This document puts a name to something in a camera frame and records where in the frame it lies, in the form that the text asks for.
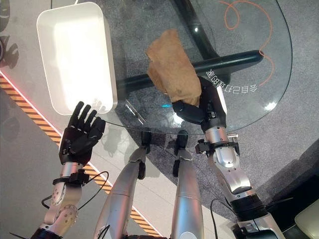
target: robotic hand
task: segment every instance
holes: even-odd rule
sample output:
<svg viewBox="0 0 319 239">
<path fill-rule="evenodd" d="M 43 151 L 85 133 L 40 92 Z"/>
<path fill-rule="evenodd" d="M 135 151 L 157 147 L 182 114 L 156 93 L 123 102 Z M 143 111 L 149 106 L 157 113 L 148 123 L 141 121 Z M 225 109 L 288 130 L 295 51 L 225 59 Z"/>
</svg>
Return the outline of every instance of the robotic hand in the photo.
<svg viewBox="0 0 319 239">
<path fill-rule="evenodd" d="M 93 110 L 84 122 L 91 106 L 86 105 L 78 118 L 83 105 L 83 102 L 78 103 L 68 127 L 64 130 L 59 150 L 61 164 L 75 162 L 86 165 L 90 161 L 93 146 L 98 143 L 104 132 L 105 121 L 100 117 L 97 117 L 91 125 L 96 110 Z"/>
<path fill-rule="evenodd" d="M 226 134 L 226 104 L 221 89 L 199 77 L 202 94 L 199 107 L 182 101 L 173 103 L 173 109 L 182 119 L 200 124 L 205 134 L 198 141 L 197 153 L 204 153 L 216 173 L 223 193 L 231 205 L 237 226 L 233 229 L 237 239 L 284 239 L 274 218 L 265 209 L 239 164 L 239 146 L 236 139 Z"/>
<path fill-rule="evenodd" d="M 83 102 L 79 102 L 68 127 L 64 130 L 59 149 L 62 166 L 60 178 L 53 180 L 52 202 L 47 211 L 44 223 L 40 225 L 31 239 L 61 239 L 75 223 L 78 215 L 77 203 L 82 194 L 82 186 L 88 182 L 89 175 L 82 169 L 91 159 L 92 148 L 101 139 L 105 121 L 96 117 L 87 105 L 79 116 Z"/>
</svg>

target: black cable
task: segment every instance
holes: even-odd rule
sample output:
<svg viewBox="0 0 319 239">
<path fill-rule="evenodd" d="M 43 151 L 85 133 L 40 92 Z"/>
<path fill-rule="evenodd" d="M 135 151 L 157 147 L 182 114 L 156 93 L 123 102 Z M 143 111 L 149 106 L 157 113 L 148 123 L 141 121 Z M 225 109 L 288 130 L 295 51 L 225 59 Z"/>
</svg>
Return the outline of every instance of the black cable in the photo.
<svg viewBox="0 0 319 239">
<path fill-rule="evenodd" d="M 101 233 L 100 233 L 98 239 L 100 239 L 102 233 L 105 231 L 103 237 L 101 238 L 101 239 L 104 239 L 105 234 L 108 232 L 109 228 L 110 228 L 110 225 L 107 225 L 107 226 L 101 231 Z"/>
<path fill-rule="evenodd" d="M 99 188 L 99 190 L 93 195 L 92 198 L 90 198 L 85 204 L 83 204 L 81 207 L 79 207 L 78 210 L 80 210 L 80 209 L 83 208 L 85 205 L 87 205 L 87 204 L 101 191 L 101 189 L 105 186 L 107 180 L 109 179 L 109 172 L 108 172 L 108 171 L 103 171 L 103 172 L 101 172 L 101 173 L 95 175 L 95 176 L 94 176 L 93 178 L 91 178 L 86 184 L 88 184 L 89 182 L 91 182 L 91 181 L 92 181 L 93 179 L 95 179 L 96 177 L 100 176 L 102 173 L 107 173 L 107 174 L 108 174 L 108 176 L 107 176 L 106 180 L 104 181 L 102 187 Z"/>
<path fill-rule="evenodd" d="M 274 201 L 274 202 L 272 202 L 272 203 L 266 204 L 265 207 L 270 207 L 270 206 L 276 205 L 276 204 L 278 204 L 278 203 L 283 203 L 283 202 L 285 202 L 285 201 L 289 201 L 289 200 L 291 200 L 291 199 L 294 199 L 294 198 L 291 197 L 291 198 L 286 198 L 286 199 Z"/>
<path fill-rule="evenodd" d="M 41 201 L 41 204 L 42 204 L 45 208 L 47 208 L 47 209 L 49 209 L 50 207 L 49 207 L 48 205 L 46 205 L 44 202 L 45 202 L 46 200 L 50 199 L 50 198 L 52 198 L 52 195 L 50 195 L 50 196 L 48 196 L 48 197 L 46 197 L 46 198 L 43 198 L 42 201 Z"/>
<path fill-rule="evenodd" d="M 15 236 L 15 237 L 17 237 L 17 238 L 21 238 L 21 239 L 28 239 L 28 238 L 23 238 L 23 237 L 21 237 L 21 236 L 19 236 L 19 235 L 17 235 L 17 234 L 14 234 L 14 233 L 11 233 L 11 232 L 9 232 L 11 235 L 13 235 L 13 236 Z"/>
<path fill-rule="evenodd" d="M 217 200 L 216 198 L 211 200 L 211 203 L 210 203 L 210 214 L 211 214 L 211 218 L 213 219 L 213 224 L 214 224 L 214 230 L 215 230 L 215 238 L 218 239 L 218 236 L 217 236 L 217 228 L 216 228 L 216 222 L 215 222 L 215 218 L 214 218 L 214 215 L 213 215 L 213 209 L 212 209 L 212 206 L 213 206 L 213 202 Z"/>
</svg>

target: round glass table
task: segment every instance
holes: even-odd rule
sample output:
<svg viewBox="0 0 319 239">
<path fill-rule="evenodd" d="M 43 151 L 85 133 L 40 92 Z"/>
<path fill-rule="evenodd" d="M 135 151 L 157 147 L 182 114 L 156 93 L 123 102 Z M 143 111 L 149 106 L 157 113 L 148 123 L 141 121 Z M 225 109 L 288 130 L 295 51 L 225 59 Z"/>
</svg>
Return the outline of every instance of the round glass table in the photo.
<svg viewBox="0 0 319 239">
<path fill-rule="evenodd" d="M 227 130 L 256 122 L 283 96 L 292 45 L 276 0 L 96 0 L 111 31 L 118 105 L 112 124 L 157 133 L 202 134 L 176 115 L 146 74 L 147 47 L 175 28 L 197 74 L 221 86 Z"/>
</svg>

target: white plastic bin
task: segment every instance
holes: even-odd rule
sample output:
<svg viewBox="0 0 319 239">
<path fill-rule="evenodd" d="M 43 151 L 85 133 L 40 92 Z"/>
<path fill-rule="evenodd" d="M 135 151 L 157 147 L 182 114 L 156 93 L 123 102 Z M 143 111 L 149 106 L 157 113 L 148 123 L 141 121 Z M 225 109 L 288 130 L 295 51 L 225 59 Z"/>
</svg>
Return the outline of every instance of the white plastic bin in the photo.
<svg viewBox="0 0 319 239">
<path fill-rule="evenodd" d="M 70 115 L 83 101 L 99 114 L 114 109 L 110 29 L 100 7 L 86 2 L 46 10 L 36 26 L 53 108 Z"/>
</svg>

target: wire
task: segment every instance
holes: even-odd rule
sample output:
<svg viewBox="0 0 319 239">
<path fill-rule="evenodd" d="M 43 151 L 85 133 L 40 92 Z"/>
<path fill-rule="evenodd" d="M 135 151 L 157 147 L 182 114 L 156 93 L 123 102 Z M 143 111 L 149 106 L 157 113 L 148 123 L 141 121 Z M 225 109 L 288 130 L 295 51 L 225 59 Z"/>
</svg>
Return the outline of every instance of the wire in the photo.
<svg viewBox="0 0 319 239">
<path fill-rule="evenodd" d="M 43 198 L 42 201 L 41 201 L 41 204 L 42 204 L 45 208 L 47 208 L 47 209 L 49 209 L 50 207 L 49 207 L 48 205 L 46 205 L 44 202 L 45 202 L 46 200 L 49 200 L 50 198 L 52 198 L 52 195 L 50 195 L 50 196 L 48 196 L 48 197 L 46 197 L 46 198 Z"/>
<path fill-rule="evenodd" d="M 294 199 L 294 198 L 291 197 L 291 198 L 286 198 L 286 199 L 274 201 L 274 202 L 272 202 L 272 203 L 266 204 L 265 207 L 270 207 L 270 206 L 276 205 L 276 204 L 278 204 L 278 203 L 283 203 L 283 202 L 285 202 L 285 201 L 289 201 L 289 200 L 291 200 L 291 199 Z"/>
<path fill-rule="evenodd" d="M 105 234 L 108 232 L 109 228 L 110 228 L 110 225 L 107 225 L 107 226 L 101 231 L 101 233 L 100 233 L 98 239 L 100 239 L 102 233 L 105 231 L 103 237 L 101 238 L 101 239 L 103 239 L 103 238 L 105 237 Z"/>
<path fill-rule="evenodd" d="M 13 235 L 13 236 L 17 237 L 17 238 L 21 238 L 21 239 L 28 239 L 28 238 L 21 237 L 21 236 L 19 236 L 19 235 L 17 235 L 17 234 L 11 233 L 11 232 L 9 232 L 9 233 L 10 233 L 11 235 Z"/>
<path fill-rule="evenodd" d="M 103 172 L 101 172 L 101 173 L 95 175 L 95 176 L 94 176 L 93 178 L 91 178 L 86 184 L 88 184 L 89 182 L 91 182 L 91 181 L 92 181 L 93 179 L 95 179 L 96 177 L 100 176 L 102 173 L 107 173 L 107 174 L 108 174 L 108 176 L 107 176 L 106 180 L 104 181 L 102 187 L 100 187 L 99 190 L 98 190 L 85 204 L 83 204 L 81 207 L 79 207 L 78 210 L 80 210 L 80 209 L 83 208 L 85 205 L 87 205 L 87 204 L 101 191 L 101 189 L 105 186 L 107 180 L 109 179 L 109 172 L 108 172 L 108 171 L 103 171 Z"/>
<path fill-rule="evenodd" d="M 215 230 L 215 238 L 218 239 L 218 236 L 217 236 L 217 227 L 216 227 L 216 222 L 215 222 L 215 218 L 214 218 L 214 215 L 213 215 L 213 209 L 212 209 L 212 206 L 213 206 L 213 202 L 217 200 L 216 198 L 211 200 L 211 203 L 210 203 L 210 214 L 211 214 L 211 218 L 213 219 L 213 224 L 214 224 L 214 230 Z"/>
<path fill-rule="evenodd" d="M 214 201 L 218 201 L 220 202 L 222 205 L 224 205 L 225 207 L 227 207 L 229 210 L 232 211 L 232 213 L 234 213 L 233 209 L 228 206 L 227 204 L 223 203 L 219 198 L 214 198 L 213 200 L 211 200 L 211 203 L 210 203 L 210 214 L 211 214 L 211 218 L 213 219 L 213 224 L 214 224 L 214 230 L 215 230 L 215 238 L 218 239 L 218 236 L 217 236 L 217 227 L 216 227 L 216 222 L 215 222 L 215 218 L 214 218 L 214 215 L 213 215 L 213 209 L 212 209 L 212 206 L 213 206 L 213 202 Z"/>
<path fill-rule="evenodd" d="M 236 1 L 232 2 L 232 3 L 227 3 L 227 2 L 225 2 L 225 1 L 220 0 L 219 2 L 227 5 L 227 9 L 226 9 L 226 11 L 225 11 L 225 13 L 224 13 L 224 22 L 225 22 L 225 26 L 226 26 L 226 28 L 227 28 L 228 30 L 234 30 L 234 29 L 237 28 L 238 25 L 239 25 L 240 15 L 239 15 L 238 10 L 234 7 L 234 5 L 235 5 L 236 3 L 241 2 L 241 3 L 251 4 L 251 5 L 255 6 L 255 7 L 257 7 L 259 10 L 261 10 L 261 11 L 266 15 L 267 20 L 268 20 L 268 22 L 269 22 L 269 28 L 270 28 L 270 29 L 269 29 L 269 35 L 268 35 L 267 40 L 266 40 L 266 41 L 263 43 L 263 45 L 259 48 L 259 54 L 262 55 L 263 57 L 265 57 L 265 58 L 271 63 L 271 68 L 272 68 L 272 70 L 271 70 L 270 75 L 267 77 L 267 79 L 264 80 L 262 83 L 259 84 L 259 86 L 262 86 L 263 84 L 267 83 L 267 82 L 271 79 L 273 73 L 275 72 L 275 63 L 273 62 L 273 60 L 272 60 L 268 55 L 266 55 L 266 54 L 262 51 L 262 50 L 267 46 L 267 44 L 270 42 L 270 39 L 271 39 L 271 36 L 272 36 L 272 32 L 273 32 L 273 24 L 272 24 L 272 22 L 271 22 L 270 16 L 268 15 L 268 13 L 267 13 L 261 6 L 259 6 L 258 4 L 254 3 L 254 2 L 251 2 L 251 1 L 247 1 L 247 0 L 236 0 Z M 227 22 L 227 13 L 228 13 L 228 10 L 229 10 L 230 8 L 232 8 L 232 9 L 235 11 L 235 13 L 236 13 L 236 18 L 237 18 L 236 24 L 235 24 L 233 27 L 230 27 L 230 26 L 228 25 L 228 22 Z"/>
</svg>

